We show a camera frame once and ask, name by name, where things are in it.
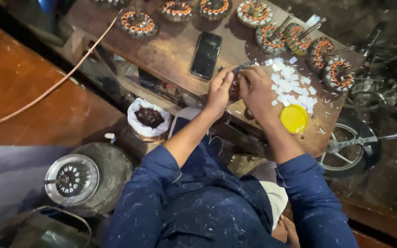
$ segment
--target motorcycle wheel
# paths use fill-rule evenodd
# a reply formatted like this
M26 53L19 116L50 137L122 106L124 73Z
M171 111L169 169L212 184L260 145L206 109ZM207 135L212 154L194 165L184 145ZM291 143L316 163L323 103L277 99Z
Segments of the motorcycle wheel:
M339 115L329 142L342 142L358 137L370 137L374 133L358 117L342 111ZM373 142L365 145L353 145L342 149L325 152L317 158L324 168L324 176L330 178L344 178L364 173L373 168L381 155L381 143Z

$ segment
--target sleeve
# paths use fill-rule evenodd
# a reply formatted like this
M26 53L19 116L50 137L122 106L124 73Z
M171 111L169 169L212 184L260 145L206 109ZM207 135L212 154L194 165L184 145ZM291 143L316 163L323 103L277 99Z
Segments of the sleeve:
M276 171L292 205L301 247L358 247L338 198L323 178L324 169L311 155L296 157Z
M180 176L176 160L164 146L144 156L125 185L102 248L155 247L164 228L164 191Z

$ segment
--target spoke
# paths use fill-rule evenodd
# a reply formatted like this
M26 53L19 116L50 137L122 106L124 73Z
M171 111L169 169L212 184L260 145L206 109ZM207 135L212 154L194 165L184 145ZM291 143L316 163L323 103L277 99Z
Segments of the spoke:
M336 137L335 137L335 135L334 135L334 132L332 131L332 134L331 134L331 136L332 136L332 139L334 140L334 141L338 141L337 139L336 139Z
M343 157L342 155L340 155L338 152L334 152L333 155L335 155L335 156L337 156L338 158L340 158L340 159L342 159L342 160L348 162L349 164L352 164L352 163L353 163L352 161L350 161L350 160L346 159L345 157Z
M324 161L324 158L326 157L326 153L327 153L327 152L325 152L325 153L323 154L323 156L321 157L321 160L319 161L319 164L320 164L320 165L324 165L324 164L323 164L323 161Z

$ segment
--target wooden workbench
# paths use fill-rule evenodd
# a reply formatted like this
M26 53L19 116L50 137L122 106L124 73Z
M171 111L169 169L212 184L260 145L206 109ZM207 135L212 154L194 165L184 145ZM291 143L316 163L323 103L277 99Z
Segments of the wooden workbench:
M216 68L220 66L240 65L246 61L257 58L264 62L273 58L265 56L255 44L255 30L245 27L236 19L235 6L242 1L233 0L233 12L228 17L219 22L206 22L200 17L196 17L190 23L171 23L166 21L158 8L160 1L145 3L143 11L150 14L159 25L159 34L151 41L139 41L132 39L118 26L114 26L102 40L102 46L110 51L122 56L123 58L134 63L138 67L153 74L159 79L173 84L183 92L190 94L199 101L206 102L209 83L202 78L190 73L190 66L194 56L197 38L201 31L208 31L223 37L220 54ZM278 25L286 19L288 13L271 3L268 6L274 13L272 23ZM67 15L67 21L74 28L84 31L92 40L96 40L102 35L117 15L117 10L102 8L93 0L77 0ZM307 27L307 25L294 18L291 22L296 22ZM318 30L310 34L310 37L325 36ZM341 43L333 40L336 48L344 48ZM280 55L287 60L294 55L288 50ZM363 58L355 52L347 52L343 55L351 65L356 65ZM309 120L307 129L302 135L295 135L303 148L314 156L320 156L324 151L332 132L339 112L344 104L345 96L335 96L327 90L319 78L315 75L309 75L311 71L306 64L307 56L299 57L295 65L298 65L296 73L312 79L311 85L317 90L318 103L315 105L314 114ZM272 75L271 66L263 66L267 74ZM231 115L238 121L238 125L243 126L246 130L252 130L254 133L261 133L260 127L255 121L249 121L244 116L245 105L242 100L230 105ZM283 108L282 104L275 106L279 113Z

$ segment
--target yellow lid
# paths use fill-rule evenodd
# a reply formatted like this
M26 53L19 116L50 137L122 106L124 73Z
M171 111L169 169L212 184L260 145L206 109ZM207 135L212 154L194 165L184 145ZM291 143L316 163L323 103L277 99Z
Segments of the yellow lid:
M306 129L309 117L303 107L292 104L281 111L280 120L290 133L297 134Z

